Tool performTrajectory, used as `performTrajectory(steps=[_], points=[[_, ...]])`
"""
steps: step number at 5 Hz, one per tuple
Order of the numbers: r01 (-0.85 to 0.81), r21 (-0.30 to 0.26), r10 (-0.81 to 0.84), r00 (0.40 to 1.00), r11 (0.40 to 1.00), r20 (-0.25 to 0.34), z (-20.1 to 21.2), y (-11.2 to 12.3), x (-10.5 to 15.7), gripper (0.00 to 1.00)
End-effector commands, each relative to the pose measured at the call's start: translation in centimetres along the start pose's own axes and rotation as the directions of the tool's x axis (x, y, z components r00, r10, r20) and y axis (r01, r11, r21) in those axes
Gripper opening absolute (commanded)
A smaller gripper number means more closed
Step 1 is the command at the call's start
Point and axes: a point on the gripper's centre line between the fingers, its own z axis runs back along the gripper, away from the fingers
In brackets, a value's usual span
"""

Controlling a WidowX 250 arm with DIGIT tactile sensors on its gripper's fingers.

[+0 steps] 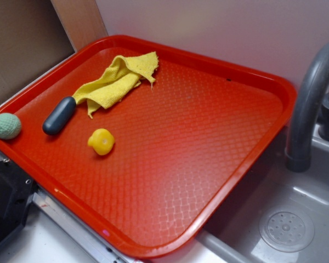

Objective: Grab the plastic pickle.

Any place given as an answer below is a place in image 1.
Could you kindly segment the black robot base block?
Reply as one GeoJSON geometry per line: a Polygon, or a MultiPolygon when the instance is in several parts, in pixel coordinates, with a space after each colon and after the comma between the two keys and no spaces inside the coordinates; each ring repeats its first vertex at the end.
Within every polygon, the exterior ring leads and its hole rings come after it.
{"type": "Polygon", "coordinates": [[[0,247],[26,224],[36,182],[8,158],[0,161],[0,247]]]}

